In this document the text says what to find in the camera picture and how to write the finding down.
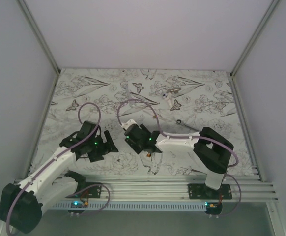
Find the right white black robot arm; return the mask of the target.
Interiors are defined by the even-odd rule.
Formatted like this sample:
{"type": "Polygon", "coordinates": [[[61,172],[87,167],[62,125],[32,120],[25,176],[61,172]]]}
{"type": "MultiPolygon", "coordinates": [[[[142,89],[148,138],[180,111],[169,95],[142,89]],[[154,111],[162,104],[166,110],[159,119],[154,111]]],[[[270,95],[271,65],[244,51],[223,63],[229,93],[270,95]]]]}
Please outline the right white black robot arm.
{"type": "Polygon", "coordinates": [[[148,154],[178,151],[193,151],[207,168],[203,192],[207,198],[215,199],[221,193],[221,184],[227,172],[234,146],[210,127],[191,134],[173,134],[160,131],[150,132],[134,120],[122,123],[126,143],[137,153],[148,154]]]}

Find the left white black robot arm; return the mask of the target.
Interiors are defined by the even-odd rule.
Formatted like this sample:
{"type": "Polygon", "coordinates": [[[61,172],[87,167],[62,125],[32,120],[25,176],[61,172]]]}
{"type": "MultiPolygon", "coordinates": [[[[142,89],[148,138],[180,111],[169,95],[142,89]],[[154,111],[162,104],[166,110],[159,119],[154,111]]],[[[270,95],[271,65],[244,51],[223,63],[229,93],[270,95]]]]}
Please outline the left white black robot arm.
{"type": "Polygon", "coordinates": [[[104,159],[104,155],[118,152],[109,131],[99,124],[85,121],[80,130],[64,138],[53,155],[35,172],[17,184],[4,187],[0,200],[0,220],[11,227],[30,233],[43,214],[63,198],[81,198],[77,205],[86,206],[87,199],[99,198],[103,184],[87,183],[85,176],[71,170],[76,162],[88,158],[91,162],[104,159]]]}

